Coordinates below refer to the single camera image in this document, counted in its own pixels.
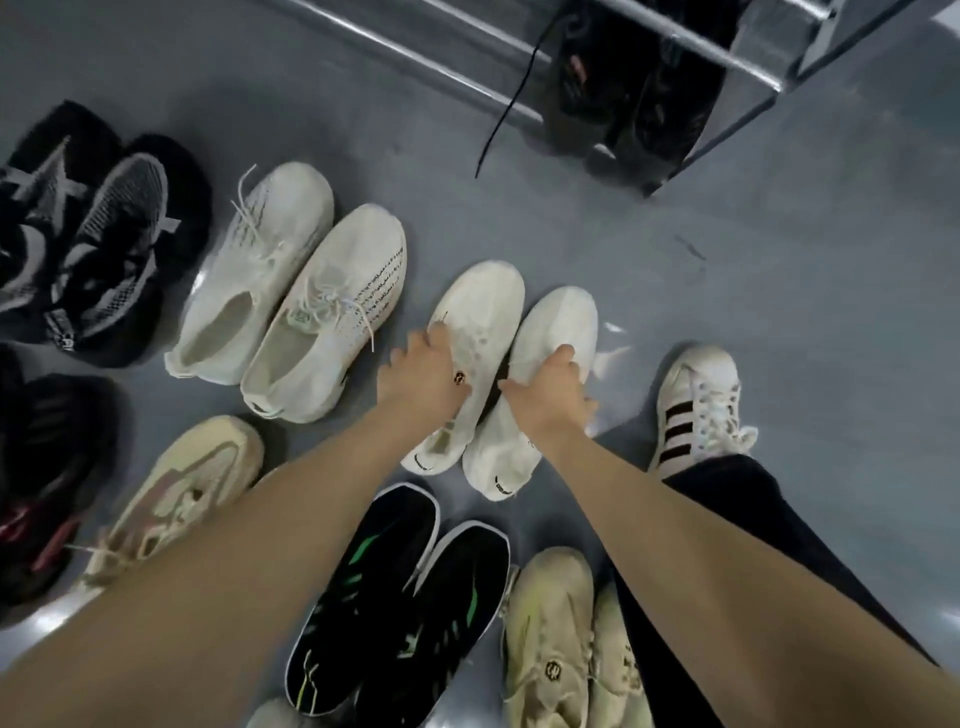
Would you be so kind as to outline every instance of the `black sneaker with green accents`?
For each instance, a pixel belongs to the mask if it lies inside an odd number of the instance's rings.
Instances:
[[[417,578],[405,644],[364,680],[360,728],[419,728],[497,616],[510,577],[507,536],[479,521],[446,534]]]
[[[373,500],[303,626],[286,670],[290,703],[308,716],[341,708],[402,634],[414,577],[437,543],[440,505],[397,483]]]

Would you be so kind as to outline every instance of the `forearm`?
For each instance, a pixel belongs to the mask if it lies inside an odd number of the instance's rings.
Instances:
[[[580,432],[538,447],[731,728],[956,724],[953,682],[807,570]]]
[[[234,724],[376,488],[425,436],[406,414],[375,408],[125,575],[0,682],[5,723]]]

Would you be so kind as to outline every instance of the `hand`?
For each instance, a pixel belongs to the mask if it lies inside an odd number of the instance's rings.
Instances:
[[[427,433],[452,420],[472,387],[454,381],[450,331],[438,322],[427,332],[407,334],[407,351],[390,352],[390,364],[376,373],[377,406],[399,407],[408,422],[428,427]]]
[[[580,366],[569,344],[543,360],[529,386],[511,379],[501,379],[497,386],[523,434],[541,451],[542,441],[553,433],[582,433],[597,410],[596,401],[584,397]]]

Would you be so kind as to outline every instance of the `black pants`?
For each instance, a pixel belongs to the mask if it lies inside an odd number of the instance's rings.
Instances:
[[[667,478],[667,485],[739,526],[848,596],[930,660],[906,630],[787,505],[777,480],[753,458],[728,455]],[[722,723],[686,674],[620,575],[617,594],[640,678],[657,728],[704,728]]]

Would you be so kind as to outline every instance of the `gray floor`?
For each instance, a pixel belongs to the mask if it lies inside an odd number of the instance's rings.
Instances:
[[[542,12],[520,0],[491,8],[520,30]],[[461,50],[449,35],[429,41],[438,54]],[[370,406],[384,353],[484,258],[512,261],[529,303],[563,283],[593,293],[605,325],[606,366],[590,385],[602,403],[601,439],[637,462],[652,450],[646,402],[663,359],[684,341],[722,344],[741,368],[744,418],[761,431],[756,456],[877,597],[957,670],[956,51],[953,36],[926,24],[846,83],[779,104],[642,201],[510,127],[475,181],[492,109],[275,5],[11,0],[0,8],[0,156],[69,97],[124,137],[154,130],[182,141],[209,173],[220,226],[240,174],[290,158],[321,169],[342,210],[374,201],[401,219],[407,285],[377,354],[361,354],[330,417],[263,427],[274,463]],[[506,87],[521,66],[499,59]],[[31,372],[84,371],[49,349],[24,357]],[[87,537],[181,432],[244,412],[235,389],[171,379],[157,355],[110,376],[129,404],[125,458]],[[449,522],[471,516],[505,527],[520,563],[571,544],[602,570],[602,547],[547,467],[501,504],[470,489],[459,470],[430,484]],[[0,668],[53,621],[0,633]],[[496,724],[498,675],[488,636],[433,724]]]

